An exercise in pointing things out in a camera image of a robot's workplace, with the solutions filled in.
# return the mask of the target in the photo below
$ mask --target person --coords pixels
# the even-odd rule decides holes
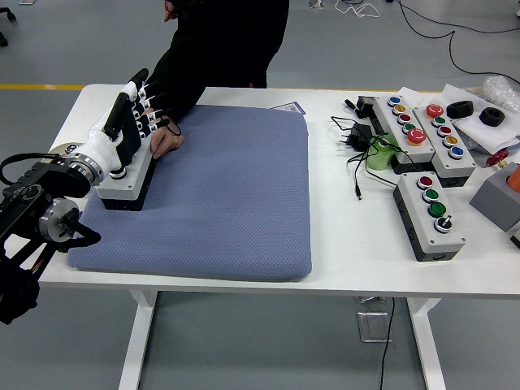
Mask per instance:
[[[164,22],[178,19],[148,79],[167,93],[168,126],[152,136],[155,159],[184,142],[176,123],[206,87],[266,88],[267,68],[284,39],[289,0],[164,0]]]

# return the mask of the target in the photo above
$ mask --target push button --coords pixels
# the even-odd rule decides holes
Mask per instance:
[[[451,133],[452,133],[452,129],[449,128],[448,126],[440,126],[439,129],[437,130],[437,134],[439,135],[439,137],[443,137],[443,138],[449,136]]]
[[[399,103],[401,103],[401,99],[397,96],[392,96],[388,99],[388,105],[390,107],[394,107],[394,106],[398,105]]]
[[[446,119],[437,116],[436,118],[431,120],[431,124],[436,128],[439,128],[440,126],[444,126],[446,124]]]
[[[426,107],[426,115],[428,118],[436,118],[444,113],[444,108],[438,104],[430,104]]]
[[[402,106],[401,104],[398,104],[397,106],[394,106],[392,109],[392,113],[395,116],[399,116],[401,114],[404,114],[406,111],[406,107]]]
[[[442,140],[442,144],[447,148],[453,148],[454,146],[457,146],[458,139],[454,136],[447,136]]]
[[[439,201],[434,201],[428,207],[428,214],[433,218],[440,218],[446,212],[446,206]]]
[[[449,157],[451,157],[455,160],[460,160],[462,158],[462,156],[464,155],[464,150],[462,150],[458,146],[454,146],[452,149],[449,150],[448,154],[449,154]]]
[[[401,114],[397,118],[399,124],[408,124],[412,118],[408,114]]]
[[[433,180],[428,176],[421,176],[417,180],[417,186],[420,189],[430,189],[433,185]]]
[[[403,133],[405,135],[408,134],[408,132],[412,129],[412,128],[415,128],[415,125],[411,124],[411,123],[406,123],[404,126],[403,126]]]
[[[419,128],[412,128],[408,132],[408,143],[412,146],[419,146],[426,140],[426,134]]]
[[[426,191],[424,191],[424,193],[422,193],[422,199],[426,203],[437,202],[439,200],[439,193],[436,192],[434,189],[427,189]]]

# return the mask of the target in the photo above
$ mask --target black shirt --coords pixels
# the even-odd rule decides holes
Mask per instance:
[[[284,39],[289,0],[171,0],[179,27],[149,82],[168,92],[170,117],[186,114],[208,86],[266,88]]]

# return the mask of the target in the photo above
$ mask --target gray cushion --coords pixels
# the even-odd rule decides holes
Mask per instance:
[[[299,113],[196,106],[186,142],[158,161],[142,211],[106,210],[92,192],[82,223],[102,235],[71,267],[233,280],[310,273],[306,122]]]

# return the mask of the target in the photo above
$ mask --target gray floor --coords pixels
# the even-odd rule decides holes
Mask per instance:
[[[441,90],[475,87],[449,61],[449,39],[427,40],[406,25],[398,4],[373,0],[381,18],[310,10],[292,0],[281,51],[269,71],[280,88]],[[514,0],[405,0],[432,19],[482,30],[520,27]],[[3,0],[9,40],[0,48],[0,158],[46,151],[79,91],[20,90],[21,84],[123,84],[153,68],[176,24],[162,24],[158,0]],[[428,35],[453,28],[409,16]],[[518,34],[457,29],[453,57],[472,72],[520,78]],[[31,163],[8,167],[12,179]],[[405,301],[396,300],[385,389],[424,389]],[[383,346],[359,340],[352,297],[162,293],[141,389],[379,388]],[[123,291],[44,288],[39,306],[0,328],[0,388],[117,388],[135,303]],[[443,300],[431,312],[448,390],[510,389],[520,383],[520,302]]]

